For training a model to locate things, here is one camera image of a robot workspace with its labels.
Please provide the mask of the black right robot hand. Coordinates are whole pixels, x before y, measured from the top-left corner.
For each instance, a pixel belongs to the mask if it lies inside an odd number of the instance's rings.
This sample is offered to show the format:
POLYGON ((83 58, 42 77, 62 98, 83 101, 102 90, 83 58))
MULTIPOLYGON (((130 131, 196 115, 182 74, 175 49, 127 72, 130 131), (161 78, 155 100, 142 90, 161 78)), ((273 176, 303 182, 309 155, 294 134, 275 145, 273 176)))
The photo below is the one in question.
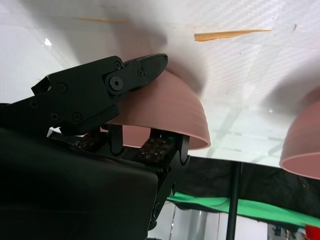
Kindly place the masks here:
POLYGON ((1 104, 1 239, 148 237, 188 164, 190 138, 152 127, 135 150, 111 120, 167 64, 164 53, 114 55, 49 74, 32 97, 1 104))

